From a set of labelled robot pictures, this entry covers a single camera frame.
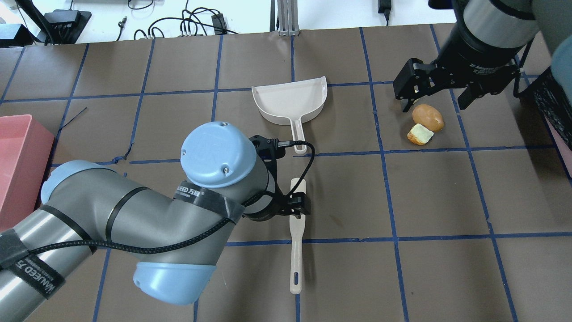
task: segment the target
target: metal frame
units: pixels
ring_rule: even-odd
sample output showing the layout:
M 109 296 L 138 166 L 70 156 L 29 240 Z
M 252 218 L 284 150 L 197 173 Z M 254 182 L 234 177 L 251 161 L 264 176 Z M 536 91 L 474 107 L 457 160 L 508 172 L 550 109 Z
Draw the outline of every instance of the metal frame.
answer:
M 278 19 L 280 20 L 278 34 L 281 36 L 298 36 L 298 0 L 277 0 Z

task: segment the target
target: table surface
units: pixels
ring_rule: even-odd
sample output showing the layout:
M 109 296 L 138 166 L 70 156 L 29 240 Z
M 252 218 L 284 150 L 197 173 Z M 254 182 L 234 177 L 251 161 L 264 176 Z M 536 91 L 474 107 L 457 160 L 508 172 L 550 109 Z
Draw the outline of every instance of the table surface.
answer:
M 251 86 L 328 80 L 323 111 L 304 124 L 318 156 L 299 296 L 288 218 L 243 219 L 195 305 L 143 294 L 137 260 L 100 250 L 29 321 L 568 321 L 572 186 L 539 112 L 512 85 L 465 111 L 459 91 L 441 91 L 419 103 L 441 111 L 444 130 L 425 146 L 406 139 L 414 123 L 392 80 L 408 58 L 434 59 L 450 29 L 0 49 L 0 115 L 32 114 L 56 135 L 53 168 L 99 162 L 165 195 L 185 178 L 180 144 L 202 123 L 289 139 L 259 114 Z M 548 66 L 541 37 L 529 57 L 523 87 Z M 307 161 L 289 151 L 279 185 Z

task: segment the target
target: cable connector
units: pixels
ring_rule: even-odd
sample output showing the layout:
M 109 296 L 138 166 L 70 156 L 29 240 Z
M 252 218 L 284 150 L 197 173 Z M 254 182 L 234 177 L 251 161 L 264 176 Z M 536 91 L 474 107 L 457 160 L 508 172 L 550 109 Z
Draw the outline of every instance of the cable connector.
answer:
M 127 16 L 123 17 L 123 19 L 117 23 L 119 28 L 123 29 L 125 27 L 125 23 L 127 22 Z
M 386 19 L 386 26 L 390 24 L 391 0 L 378 0 L 378 13 L 382 13 Z

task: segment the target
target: bread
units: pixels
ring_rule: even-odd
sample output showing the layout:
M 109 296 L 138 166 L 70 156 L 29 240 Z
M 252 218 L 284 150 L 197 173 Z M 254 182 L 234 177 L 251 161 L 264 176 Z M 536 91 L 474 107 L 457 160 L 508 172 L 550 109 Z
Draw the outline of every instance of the bread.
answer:
M 445 126 L 441 113 L 427 104 L 417 105 L 413 109 L 412 116 L 415 123 L 421 124 L 433 132 L 439 132 Z
M 409 133 L 407 134 L 407 138 L 409 141 L 423 146 L 433 137 L 433 132 L 424 127 L 421 124 L 416 124 L 411 128 Z

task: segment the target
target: pink container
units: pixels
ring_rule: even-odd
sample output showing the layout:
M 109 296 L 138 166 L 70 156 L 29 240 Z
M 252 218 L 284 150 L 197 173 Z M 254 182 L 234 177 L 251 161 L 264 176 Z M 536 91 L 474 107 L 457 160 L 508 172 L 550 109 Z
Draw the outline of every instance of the pink container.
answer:
M 32 115 L 0 117 L 0 231 L 34 211 L 53 142 Z

